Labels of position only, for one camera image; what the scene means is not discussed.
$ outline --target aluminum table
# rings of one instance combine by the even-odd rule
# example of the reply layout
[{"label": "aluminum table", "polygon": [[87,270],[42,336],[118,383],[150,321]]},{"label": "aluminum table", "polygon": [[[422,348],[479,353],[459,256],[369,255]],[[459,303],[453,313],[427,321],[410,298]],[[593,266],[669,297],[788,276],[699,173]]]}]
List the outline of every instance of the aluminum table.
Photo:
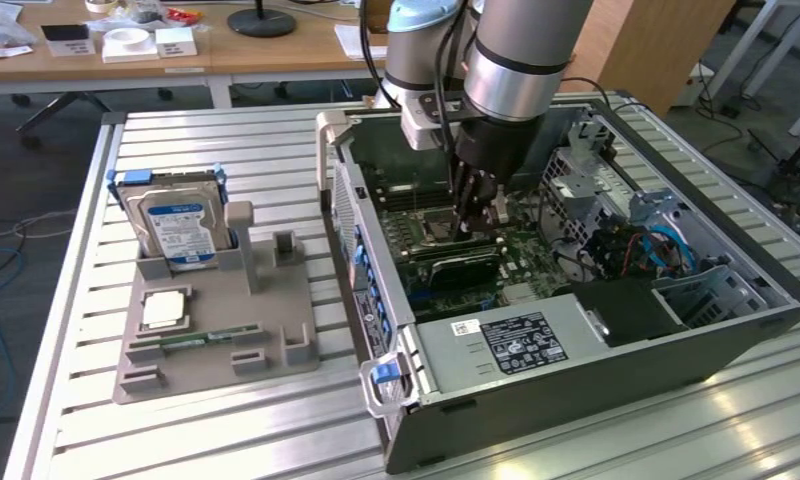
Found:
[{"label": "aluminum table", "polygon": [[[611,98],[614,106],[625,101]],[[102,127],[7,479],[387,478],[316,193],[314,119],[354,106],[135,113]],[[653,114],[641,107],[621,113],[800,278],[794,232]],[[618,161],[643,187],[661,185],[625,152]],[[294,229],[304,239],[323,364],[308,374],[119,406],[111,395],[138,242],[104,172],[215,162],[231,177],[231,198],[256,205],[252,238]],[[702,384],[393,478],[769,477],[800,478],[800,324]]]}]

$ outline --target power supply label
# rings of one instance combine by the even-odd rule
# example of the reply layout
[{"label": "power supply label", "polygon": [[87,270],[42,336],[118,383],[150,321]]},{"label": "power supply label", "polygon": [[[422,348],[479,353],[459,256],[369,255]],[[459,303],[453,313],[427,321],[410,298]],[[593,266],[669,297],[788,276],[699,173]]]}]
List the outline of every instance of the power supply label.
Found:
[{"label": "power supply label", "polygon": [[163,255],[174,263],[207,262],[216,254],[211,231],[202,225],[204,206],[198,203],[148,209]]},{"label": "power supply label", "polygon": [[507,375],[567,360],[563,345],[537,312],[481,325],[498,366]]}]

